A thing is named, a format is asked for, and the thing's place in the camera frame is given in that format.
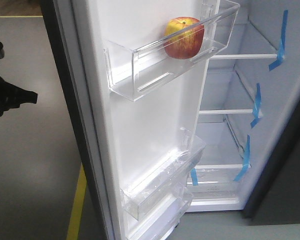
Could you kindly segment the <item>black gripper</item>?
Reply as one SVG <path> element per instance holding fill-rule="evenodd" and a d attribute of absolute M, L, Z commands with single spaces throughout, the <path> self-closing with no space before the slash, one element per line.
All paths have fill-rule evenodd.
<path fill-rule="evenodd" d="M 36 92 L 10 84 L 0 76 L 0 113 L 19 108 L 22 104 L 36 104 L 37 101 Z"/>

